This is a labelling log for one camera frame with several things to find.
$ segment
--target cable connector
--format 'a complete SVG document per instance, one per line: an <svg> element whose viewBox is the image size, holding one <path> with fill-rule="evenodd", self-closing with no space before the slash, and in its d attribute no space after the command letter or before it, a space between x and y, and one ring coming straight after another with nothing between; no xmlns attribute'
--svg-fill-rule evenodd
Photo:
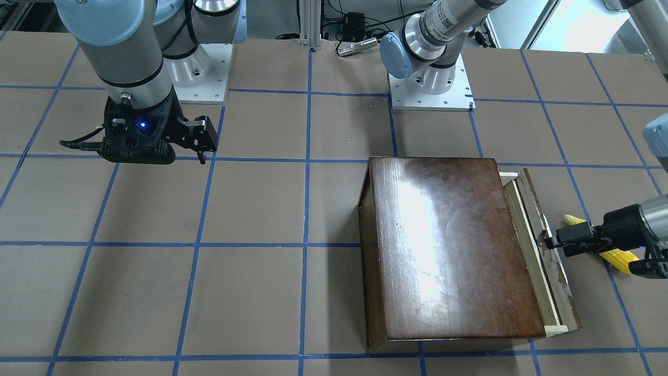
<svg viewBox="0 0 668 376"><path fill-rule="evenodd" d="M337 49L336 54L343 58L345 56L359 54L360 52L368 50L369 48L374 48L377 45L378 45L378 39L376 37L373 37L353 43L348 47Z"/></svg>

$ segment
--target wooden box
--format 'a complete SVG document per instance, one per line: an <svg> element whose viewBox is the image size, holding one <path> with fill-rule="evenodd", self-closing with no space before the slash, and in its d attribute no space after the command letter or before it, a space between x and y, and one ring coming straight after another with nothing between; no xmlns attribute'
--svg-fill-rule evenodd
<svg viewBox="0 0 668 376"><path fill-rule="evenodd" d="M369 352L580 328L558 254L536 241L549 228L526 170L372 157L358 209Z"/></svg>

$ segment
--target white mounting plate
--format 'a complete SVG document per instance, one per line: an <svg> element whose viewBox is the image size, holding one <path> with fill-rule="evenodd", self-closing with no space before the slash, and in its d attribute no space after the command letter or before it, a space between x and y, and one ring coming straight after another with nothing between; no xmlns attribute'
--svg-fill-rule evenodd
<svg viewBox="0 0 668 376"><path fill-rule="evenodd" d="M392 108L396 110L469 111L475 109L471 85L464 67L462 55L457 59L455 80L450 90L443 94L429 95L420 92L415 78L404 79L389 76Z"/></svg>
<svg viewBox="0 0 668 376"><path fill-rule="evenodd" d="M232 67L232 44L202 44L216 68L207 80L194 86L175 86L178 101L195 104L225 104Z"/></svg>

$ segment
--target light blue joint cap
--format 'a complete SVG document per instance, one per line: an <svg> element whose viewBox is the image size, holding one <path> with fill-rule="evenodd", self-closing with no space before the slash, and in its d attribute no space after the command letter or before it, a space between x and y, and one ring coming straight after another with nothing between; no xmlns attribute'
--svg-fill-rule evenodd
<svg viewBox="0 0 668 376"><path fill-rule="evenodd" d="M659 116L645 126L643 137L655 157L668 157L668 114Z"/></svg>
<svg viewBox="0 0 668 376"><path fill-rule="evenodd" d="M241 4L239 4L239 23L236 25L236 32L234 33L232 43L243 43L246 41L247 33L246 0L241 0Z"/></svg>
<svg viewBox="0 0 668 376"><path fill-rule="evenodd" d="M156 17L153 19L153 26L158 26L172 18L182 6L183 0L158 0Z"/></svg>
<svg viewBox="0 0 668 376"><path fill-rule="evenodd" d="M104 47L119 44L139 28L145 0L55 0L63 24L78 40Z"/></svg>
<svg viewBox="0 0 668 376"><path fill-rule="evenodd" d="M411 60L403 48L401 38L393 32L386 34L380 41L380 58L385 69L396 78L411 75Z"/></svg>

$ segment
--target yellow corn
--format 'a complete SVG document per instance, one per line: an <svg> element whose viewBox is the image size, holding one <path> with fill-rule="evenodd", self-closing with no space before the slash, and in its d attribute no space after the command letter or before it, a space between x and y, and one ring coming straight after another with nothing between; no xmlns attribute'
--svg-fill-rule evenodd
<svg viewBox="0 0 668 376"><path fill-rule="evenodd" d="M584 219L573 217L572 215L564 215L564 221L569 226L585 222ZM610 265L614 266L616 269L619 269L619 271L621 271L624 274L631 273L631 271L629 270L629 262L640 260L633 253L622 250L611 250L603 252L599 255L601 255L602 258L604 258L607 262L609 262Z"/></svg>

